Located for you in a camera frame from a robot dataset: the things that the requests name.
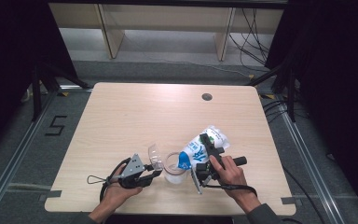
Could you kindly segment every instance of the person's right hand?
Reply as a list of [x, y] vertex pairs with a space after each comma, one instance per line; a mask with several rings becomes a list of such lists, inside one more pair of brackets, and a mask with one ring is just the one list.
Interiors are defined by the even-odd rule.
[[[220, 165], [214, 156], [210, 156], [209, 160], [213, 168], [220, 175], [219, 182], [227, 185], [247, 185], [245, 175], [242, 168], [238, 167], [230, 156], [222, 157], [225, 168]], [[240, 208], [249, 213], [260, 205], [257, 197], [248, 189], [225, 189], [226, 194], [235, 200]]]

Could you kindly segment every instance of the strap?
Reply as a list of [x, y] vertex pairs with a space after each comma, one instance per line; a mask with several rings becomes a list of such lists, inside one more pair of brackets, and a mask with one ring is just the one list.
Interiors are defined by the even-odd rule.
[[250, 190], [257, 197], [257, 191], [255, 191], [254, 188], [247, 186], [247, 185], [221, 185], [221, 186], [207, 185], [205, 187], [212, 188], [212, 189], [228, 189], [228, 190], [247, 189], [247, 190]]

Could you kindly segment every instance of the black curtain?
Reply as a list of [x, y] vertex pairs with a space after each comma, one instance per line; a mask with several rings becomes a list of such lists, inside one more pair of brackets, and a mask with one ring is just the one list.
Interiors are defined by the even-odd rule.
[[53, 64], [76, 77], [48, 3], [0, 1], [0, 133], [31, 84], [34, 67], [40, 62]]

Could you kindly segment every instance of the sleeve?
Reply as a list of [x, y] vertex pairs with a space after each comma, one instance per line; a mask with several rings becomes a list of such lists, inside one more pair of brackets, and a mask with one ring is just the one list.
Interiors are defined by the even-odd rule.
[[87, 213], [79, 213], [75, 219], [71, 222], [71, 224], [98, 224], [94, 220], [92, 220]]
[[252, 224], [283, 224], [272, 209], [263, 203], [252, 212], [247, 214], [247, 217]]

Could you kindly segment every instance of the hand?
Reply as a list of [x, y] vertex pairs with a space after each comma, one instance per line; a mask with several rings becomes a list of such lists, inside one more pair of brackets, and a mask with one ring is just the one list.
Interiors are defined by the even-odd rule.
[[[227, 185], [247, 185], [242, 168], [238, 167], [230, 156], [222, 157], [225, 168], [220, 165], [214, 156], [210, 158], [211, 164], [216, 172], [220, 175], [219, 182]], [[249, 213], [260, 205], [257, 197], [247, 189], [225, 189], [226, 194], [235, 200], [240, 208]]]
[[[125, 164], [121, 165], [114, 175], [119, 175], [124, 166]], [[141, 191], [141, 187], [136, 189], [124, 189], [118, 184], [117, 179], [111, 180], [111, 185], [107, 187], [103, 200], [89, 214], [89, 217], [97, 223], [101, 223], [115, 213], [116, 209], [126, 202], [127, 199], [139, 194]]]

